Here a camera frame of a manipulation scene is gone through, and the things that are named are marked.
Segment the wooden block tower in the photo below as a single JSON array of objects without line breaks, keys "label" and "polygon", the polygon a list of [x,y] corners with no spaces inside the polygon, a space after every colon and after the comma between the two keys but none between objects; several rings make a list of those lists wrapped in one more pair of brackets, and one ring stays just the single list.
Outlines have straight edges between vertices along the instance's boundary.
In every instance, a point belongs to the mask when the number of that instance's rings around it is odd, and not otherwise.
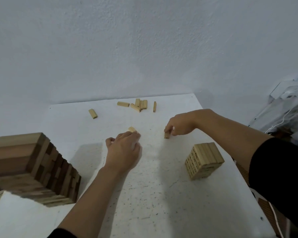
[{"label": "wooden block tower", "polygon": [[0,188],[47,207],[77,200],[81,176],[43,133],[0,137]]},{"label": "wooden block tower", "polygon": [[185,161],[191,180],[206,178],[224,163],[215,143],[195,144]]}]

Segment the black sleeve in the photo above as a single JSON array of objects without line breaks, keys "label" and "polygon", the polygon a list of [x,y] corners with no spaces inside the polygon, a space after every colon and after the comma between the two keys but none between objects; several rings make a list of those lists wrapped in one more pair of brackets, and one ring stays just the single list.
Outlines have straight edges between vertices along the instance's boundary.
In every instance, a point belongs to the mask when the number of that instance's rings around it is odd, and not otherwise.
[{"label": "black sleeve", "polygon": [[298,147],[272,138],[254,153],[249,184],[298,228]]},{"label": "black sleeve", "polygon": [[71,232],[61,229],[61,228],[57,228],[55,230],[52,231],[52,233],[48,236],[48,238],[77,238],[76,236],[74,236]]}]

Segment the white table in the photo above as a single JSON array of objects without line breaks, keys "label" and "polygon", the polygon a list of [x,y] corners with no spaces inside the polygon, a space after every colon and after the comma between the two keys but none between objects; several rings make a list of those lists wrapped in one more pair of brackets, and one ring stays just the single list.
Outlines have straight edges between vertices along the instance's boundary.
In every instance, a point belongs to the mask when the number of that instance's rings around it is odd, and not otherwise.
[{"label": "white table", "polygon": [[[222,148],[218,146],[225,163],[219,169],[207,179],[189,180],[184,161],[194,144],[212,142],[210,137],[195,130],[164,139],[169,118],[201,108],[195,95],[142,99],[148,100],[148,109],[141,113],[117,106],[117,100],[101,100],[51,105],[43,118],[40,130],[82,176],[80,194],[105,162],[106,138],[130,126],[142,135],[142,158],[117,186],[99,237],[274,237]],[[90,108],[97,119],[91,118]],[[5,192],[0,200],[0,237],[47,237],[72,207],[46,208]]]}]

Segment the small wooden block stack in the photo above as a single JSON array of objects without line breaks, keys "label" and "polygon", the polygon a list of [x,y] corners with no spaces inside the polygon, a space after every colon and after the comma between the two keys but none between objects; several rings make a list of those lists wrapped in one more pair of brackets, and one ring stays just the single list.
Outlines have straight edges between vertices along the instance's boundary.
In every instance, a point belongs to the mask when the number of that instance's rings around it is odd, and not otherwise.
[{"label": "small wooden block stack", "polygon": [[224,163],[215,143],[195,144],[185,161],[191,180],[206,178]]},{"label": "small wooden block stack", "polygon": [[0,137],[0,188],[47,207],[77,200],[81,176],[43,133]]}]

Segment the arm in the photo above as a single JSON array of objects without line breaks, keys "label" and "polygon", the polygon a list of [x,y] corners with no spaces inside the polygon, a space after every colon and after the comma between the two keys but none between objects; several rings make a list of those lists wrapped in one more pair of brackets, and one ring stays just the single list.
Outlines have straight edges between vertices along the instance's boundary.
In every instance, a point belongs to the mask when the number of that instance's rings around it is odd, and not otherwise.
[{"label": "arm", "polygon": [[108,153],[104,167],[99,170],[95,180],[58,228],[63,228],[78,238],[98,236],[116,184],[138,159],[139,138],[139,133],[126,132],[119,134],[116,139],[106,140]]},{"label": "arm", "polygon": [[247,171],[258,147],[272,138],[256,129],[224,118],[210,109],[200,109],[174,116],[168,122],[165,132],[171,132],[174,136],[185,135],[196,128],[214,139]]}]

